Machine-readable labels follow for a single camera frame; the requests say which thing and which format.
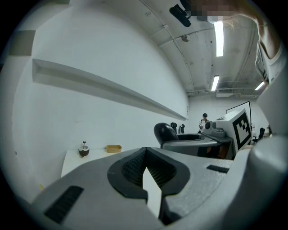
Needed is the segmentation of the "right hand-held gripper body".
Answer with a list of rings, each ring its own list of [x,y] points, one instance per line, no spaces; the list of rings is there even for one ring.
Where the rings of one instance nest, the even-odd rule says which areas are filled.
[[[235,150],[242,150],[252,139],[251,125],[245,109],[232,111],[215,121],[206,122],[203,133],[218,141],[231,138]]]

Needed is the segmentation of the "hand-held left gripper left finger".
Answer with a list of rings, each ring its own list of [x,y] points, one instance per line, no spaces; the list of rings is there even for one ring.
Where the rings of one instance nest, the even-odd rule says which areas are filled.
[[[118,193],[108,181],[108,169],[137,150],[85,163],[44,189],[32,202],[34,214],[48,230],[158,230],[164,227],[144,199]],[[82,188],[72,208],[57,223],[45,213],[71,186]]]

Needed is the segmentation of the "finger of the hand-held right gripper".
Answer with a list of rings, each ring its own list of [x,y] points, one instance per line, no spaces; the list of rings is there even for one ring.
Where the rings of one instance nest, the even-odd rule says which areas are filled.
[[[214,137],[202,134],[203,140],[200,141],[166,141],[161,143],[161,148],[185,155],[206,157],[212,153],[212,149],[224,145],[227,147],[226,157],[234,157],[234,141],[230,137]]]
[[[204,139],[204,136],[201,133],[192,133],[192,134],[178,134],[179,141],[200,141]]]

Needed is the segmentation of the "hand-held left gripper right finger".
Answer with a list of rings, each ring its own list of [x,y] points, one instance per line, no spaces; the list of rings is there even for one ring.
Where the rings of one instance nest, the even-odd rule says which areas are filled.
[[[189,168],[190,179],[182,191],[176,195],[166,196],[169,210],[177,213],[180,217],[185,217],[198,208],[211,196],[226,176],[224,172],[210,170],[207,167],[215,165],[229,169],[233,163],[232,160],[185,155],[156,147],[152,149],[185,164]]]

